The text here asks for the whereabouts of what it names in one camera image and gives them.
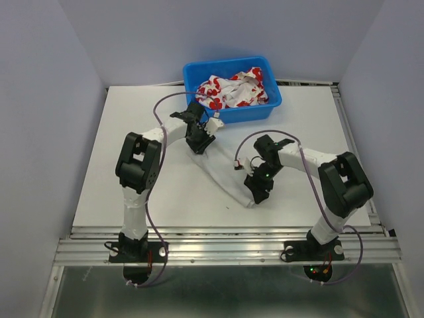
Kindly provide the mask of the plain white skirt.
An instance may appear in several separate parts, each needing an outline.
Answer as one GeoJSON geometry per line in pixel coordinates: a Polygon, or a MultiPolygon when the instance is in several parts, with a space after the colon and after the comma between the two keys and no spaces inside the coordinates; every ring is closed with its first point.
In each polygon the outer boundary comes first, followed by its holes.
{"type": "Polygon", "coordinates": [[[252,192],[244,185],[247,173],[244,170],[235,170],[230,150],[219,140],[213,141],[203,154],[195,154],[194,151],[189,150],[187,155],[241,206],[250,209],[256,205],[252,192]]]}

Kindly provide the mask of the red poppy floral skirt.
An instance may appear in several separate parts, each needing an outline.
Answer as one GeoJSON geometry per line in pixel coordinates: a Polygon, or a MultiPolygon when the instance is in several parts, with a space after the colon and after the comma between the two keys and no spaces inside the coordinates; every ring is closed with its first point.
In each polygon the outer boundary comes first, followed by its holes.
{"type": "Polygon", "coordinates": [[[260,67],[239,72],[229,79],[211,75],[198,86],[195,100],[212,110],[264,105],[269,97],[263,79],[260,67]]]}

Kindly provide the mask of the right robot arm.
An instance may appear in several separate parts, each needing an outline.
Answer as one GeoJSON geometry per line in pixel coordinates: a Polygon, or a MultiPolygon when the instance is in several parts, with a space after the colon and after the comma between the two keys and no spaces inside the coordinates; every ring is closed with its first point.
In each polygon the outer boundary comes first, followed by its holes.
{"type": "Polygon", "coordinates": [[[235,158],[236,169],[246,171],[245,186],[259,204],[268,199],[274,187],[274,177],[283,168],[293,168],[306,174],[310,184],[318,180],[320,188],[312,191],[321,216],[303,240],[284,243],[280,258],[284,262],[319,262],[344,260],[339,235],[348,228],[347,221],[374,195],[357,157],[351,152],[326,154],[302,147],[295,137],[274,141],[265,134],[254,143],[259,166],[251,160],[235,158]]]}

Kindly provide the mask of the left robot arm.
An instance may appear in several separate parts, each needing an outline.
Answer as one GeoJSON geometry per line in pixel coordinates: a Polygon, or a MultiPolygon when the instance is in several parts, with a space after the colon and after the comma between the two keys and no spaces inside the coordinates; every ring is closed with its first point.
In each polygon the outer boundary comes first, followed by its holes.
{"type": "Polygon", "coordinates": [[[158,128],[143,134],[130,132],[125,137],[117,160],[115,175],[123,189],[124,219],[116,243],[107,243],[110,262],[146,262],[148,227],[146,199],[160,173],[163,151],[173,142],[185,139],[194,154],[203,154],[215,140],[203,121],[205,108],[192,101],[185,111],[170,115],[158,128]]]}

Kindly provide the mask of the blue plastic bin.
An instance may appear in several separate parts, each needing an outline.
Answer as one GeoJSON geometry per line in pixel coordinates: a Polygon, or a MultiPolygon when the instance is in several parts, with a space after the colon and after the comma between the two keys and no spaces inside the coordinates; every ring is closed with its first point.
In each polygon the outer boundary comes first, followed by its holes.
{"type": "Polygon", "coordinates": [[[263,86],[268,95],[268,102],[264,105],[222,109],[219,111],[220,119],[225,124],[267,119],[273,109],[282,104],[282,96],[270,63],[263,56],[188,63],[183,67],[185,90],[195,91],[211,75],[229,78],[241,71],[247,71],[251,67],[259,67],[262,70],[263,86]]]}

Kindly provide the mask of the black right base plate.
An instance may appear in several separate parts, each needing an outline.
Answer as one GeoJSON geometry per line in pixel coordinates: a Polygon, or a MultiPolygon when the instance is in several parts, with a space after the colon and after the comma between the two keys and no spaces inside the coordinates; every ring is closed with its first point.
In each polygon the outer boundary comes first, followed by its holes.
{"type": "Polygon", "coordinates": [[[321,262],[324,260],[342,261],[345,259],[341,241],[334,240],[325,245],[308,240],[289,240],[280,253],[283,262],[321,262]]]}

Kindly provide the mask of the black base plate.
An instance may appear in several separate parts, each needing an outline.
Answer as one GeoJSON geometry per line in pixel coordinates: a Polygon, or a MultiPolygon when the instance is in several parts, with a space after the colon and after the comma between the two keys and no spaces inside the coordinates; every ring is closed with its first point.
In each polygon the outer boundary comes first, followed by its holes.
{"type": "Polygon", "coordinates": [[[280,253],[283,262],[321,262],[324,260],[342,261],[345,259],[341,241],[334,240],[325,245],[308,240],[289,240],[280,253]]]}
{"type": "Polygon", "coordinates": [[[161,242],[122,245],[107,241],[104,247],[109,251],[108,262],[112,264],[164,264],[168,260],[161,242]]]}

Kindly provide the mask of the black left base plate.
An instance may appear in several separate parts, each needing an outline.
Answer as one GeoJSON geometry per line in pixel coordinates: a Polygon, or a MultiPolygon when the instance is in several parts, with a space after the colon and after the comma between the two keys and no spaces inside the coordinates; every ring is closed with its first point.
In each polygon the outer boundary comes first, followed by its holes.
{"type": "Polygon", "coordinates": [[[122,245],[107,241],[104,247],[109,251],[108,262],[112,264],[164,264],[168,260],[161,242],[122,245]]]}

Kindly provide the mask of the aluminium front rail frame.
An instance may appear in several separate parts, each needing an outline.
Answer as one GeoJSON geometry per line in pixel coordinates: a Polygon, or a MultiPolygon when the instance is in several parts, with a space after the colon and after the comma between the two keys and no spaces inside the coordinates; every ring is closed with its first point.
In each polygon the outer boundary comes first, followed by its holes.
{"type": "MultiPolygon", "coordinates": [[[[302,240],[305,227],[162,227],[169,244],[169,266],[277,266],[289,242],[302,240]]],[[[41,317],[51,317],[66,266],[108,266],[107,240],[117,240],[118,226],[74,226],[59,241],[54,256],[41,317]]],[[[393,264],[401,262],[397,238],[389,237],[380,225],[361,227],[361,239],[352,232],[341,234],[342,265],[393,264]]]]}

